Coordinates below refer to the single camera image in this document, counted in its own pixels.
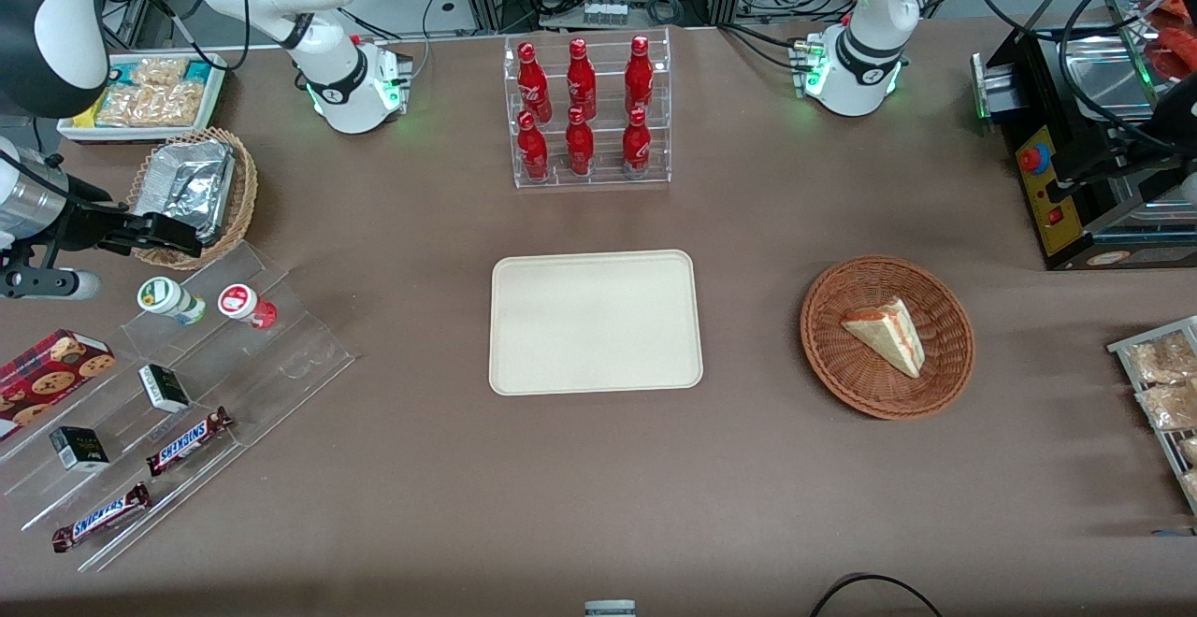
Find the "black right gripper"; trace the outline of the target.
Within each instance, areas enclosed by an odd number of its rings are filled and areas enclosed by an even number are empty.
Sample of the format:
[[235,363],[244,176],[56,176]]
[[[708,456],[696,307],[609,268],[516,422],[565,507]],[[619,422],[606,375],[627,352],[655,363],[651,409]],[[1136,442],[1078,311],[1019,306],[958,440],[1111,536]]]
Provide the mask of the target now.
[[89,208],[67,201],[63,212],[51,226],[40,234],[40,244],[55,244],[59,252],[102,250],[130,256],[136,250],[180,253],[198,258],[203,247],[198,242],[195,228],[158,212],[129,214],[102,212],[110,201],[107,190],[85,179],[68,179],[69,193],[81,199]]

